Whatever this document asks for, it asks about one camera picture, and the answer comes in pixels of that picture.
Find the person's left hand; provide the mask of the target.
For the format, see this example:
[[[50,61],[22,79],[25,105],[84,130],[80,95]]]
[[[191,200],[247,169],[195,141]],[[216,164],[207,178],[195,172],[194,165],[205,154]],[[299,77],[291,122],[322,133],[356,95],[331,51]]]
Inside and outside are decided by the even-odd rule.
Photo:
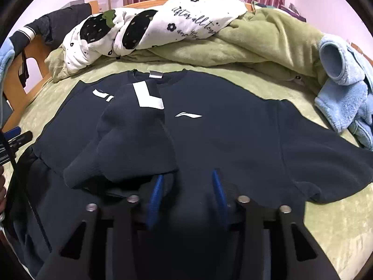
[[[0,167],[0,213],[2,214],[6,205],[6,179],[4,177],[4,168]]]

